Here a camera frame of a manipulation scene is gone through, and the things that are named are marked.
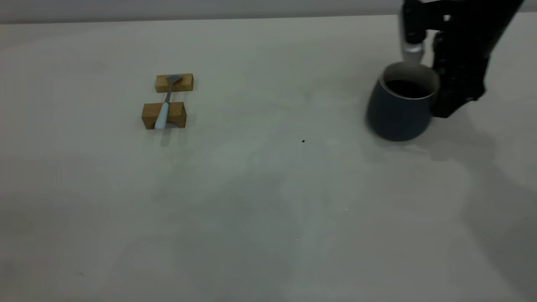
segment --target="spoon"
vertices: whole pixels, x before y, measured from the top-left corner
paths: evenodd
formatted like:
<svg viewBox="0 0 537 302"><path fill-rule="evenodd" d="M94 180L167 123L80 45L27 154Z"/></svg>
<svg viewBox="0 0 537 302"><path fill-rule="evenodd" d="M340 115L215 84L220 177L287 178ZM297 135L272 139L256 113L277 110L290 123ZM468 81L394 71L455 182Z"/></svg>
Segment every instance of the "spoon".
<svg viewBox="0 0 537 302"><path fill-rule="evenodd" d="M166 100L162 104L161 111L158 113L158 118L155 122L155 129L164 129L164 126L166 126L166 120L168 118L168 109L170 108L170 96L172 86L175 82L181 80L182 78L183 77L180 75L171 75L166 78L170 87L168 88L168 94L166 95Z"/></svg>

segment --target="mug rim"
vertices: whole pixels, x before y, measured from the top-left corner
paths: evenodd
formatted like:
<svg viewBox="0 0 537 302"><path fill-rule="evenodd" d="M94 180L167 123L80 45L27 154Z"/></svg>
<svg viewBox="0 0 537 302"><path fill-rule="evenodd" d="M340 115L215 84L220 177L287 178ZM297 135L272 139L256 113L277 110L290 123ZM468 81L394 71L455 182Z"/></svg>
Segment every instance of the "mug rim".
<svg viewBox="0 0 537 302"><path fill-rule="evenodd" d="M408 67L407 63L405 62L397 62L397 63L392 63L390 65L388 65L380 74L379 76L379 82L381 84L381 86L384 88L384 90L395 96L395 97L399 97L399 98L403 98L403 99L409 99L409 100L422 100L422 99L426 99L426 98L429 98L431 96L434 96L435 94L438 93L439 89L440 89L440 77L438 76L437 72L426 66L426 65L423 65L423 64L418 64L417 66L413 67L413 68L420 68L422 70L427 70L426 72L429 73L429 72L432 72L431 73L431 76L433 76L435 79L433 80L435 83L433 83L433 85L436 85L437 87L435 87L435 89L430 93L428 94L427 96L424 96L424 97L420 97L420 98L411 98L411 97L406 97L404 95L400 95L396 92L394 92L392 89L390 89L387 85L386 85L386 82L384 81L384 75L386 73L386 71L388 70L388 68L394 68L394 67L397 67L397 66L402 66L402 67Z"/></svg>

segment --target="spoon head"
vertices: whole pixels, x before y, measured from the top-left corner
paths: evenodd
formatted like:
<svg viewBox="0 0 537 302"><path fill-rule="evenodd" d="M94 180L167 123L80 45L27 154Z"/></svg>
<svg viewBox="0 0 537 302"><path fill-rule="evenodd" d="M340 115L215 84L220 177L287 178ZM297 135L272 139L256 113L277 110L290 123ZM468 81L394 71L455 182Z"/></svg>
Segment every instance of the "spoon head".
<svg viewBox="0 0 537 302"><path fill-rule="evenodd" d="M180 75L170 75L166 78L168 80L168 83L174 84L175 82L181 80L183 77Z"/></svg>

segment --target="wooden block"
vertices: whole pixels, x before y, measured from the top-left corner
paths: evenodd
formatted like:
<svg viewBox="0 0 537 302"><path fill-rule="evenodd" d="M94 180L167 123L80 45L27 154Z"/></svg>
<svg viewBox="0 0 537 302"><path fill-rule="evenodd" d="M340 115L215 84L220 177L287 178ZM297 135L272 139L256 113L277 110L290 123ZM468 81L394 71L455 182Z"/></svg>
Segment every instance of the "wooden block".
<svg viewBox="0 0 537 302"><path fill-rule="evenodd" d="M161 107L162 103L143 105L142 120L146 129L155 129L155 122L157 121ZM167 123L175 124L179 128L186 126L186 111L183 102L170 103Z"/></svg>
<svg viewBox="0 0 537 302"><path fill-rule="evenodd" d="M169 75L159 75L157 76L157 81L155 82L155 89L157 92L167 92L168 81L166 78ZM172 91L192 91L194 89L194 75L193 74L181 74L183 77L181 80L175 82L172 86Z"/></svg>

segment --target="gray wall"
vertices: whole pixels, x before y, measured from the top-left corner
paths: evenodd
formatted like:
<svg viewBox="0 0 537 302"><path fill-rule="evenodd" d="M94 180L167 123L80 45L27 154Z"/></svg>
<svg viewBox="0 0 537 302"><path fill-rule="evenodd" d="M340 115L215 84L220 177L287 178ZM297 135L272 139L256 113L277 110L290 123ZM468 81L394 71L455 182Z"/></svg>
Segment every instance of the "gray wall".
<svg viewBox="0 0 537 302"><path fill-rule="evenodd" d="M0 23L383 15L402 0L0 0ZM524 10L536 10L526 0Z"/></svg>

